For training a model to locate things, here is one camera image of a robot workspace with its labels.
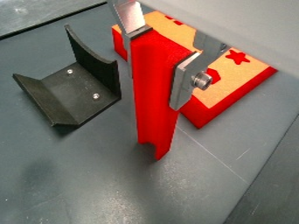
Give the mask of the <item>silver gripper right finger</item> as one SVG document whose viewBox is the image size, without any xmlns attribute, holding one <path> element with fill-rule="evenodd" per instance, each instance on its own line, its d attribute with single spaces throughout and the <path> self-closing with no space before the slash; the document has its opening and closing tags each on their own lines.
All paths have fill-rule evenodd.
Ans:
<svg viewBox="0 0 299 224">
<path fill-rule="evenodd" d="M 195 32 L 193 45 L 201 52 L 194 52 L 174 68 L 170 106 L 179 110 L 191 99 L 193 90 L 206 90 L 213 82 L 207 74 L 210 64 L 230 49 L 230 46 L 202 31 Z"/>
</svg>

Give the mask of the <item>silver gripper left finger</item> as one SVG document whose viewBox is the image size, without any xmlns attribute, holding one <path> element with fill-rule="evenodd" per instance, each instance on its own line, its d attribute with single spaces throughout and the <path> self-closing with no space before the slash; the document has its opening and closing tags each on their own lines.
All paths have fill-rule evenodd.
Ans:
<svg viewBox="0 0 299 224">
<path fill-rule="evenodd" d="M 152 30 L 146 23 L 142 5 L 136 0 L 107 0 L 122 31 L 127 51 L 128 73 L 132 75 L 131 41 Z"/>
</svg>

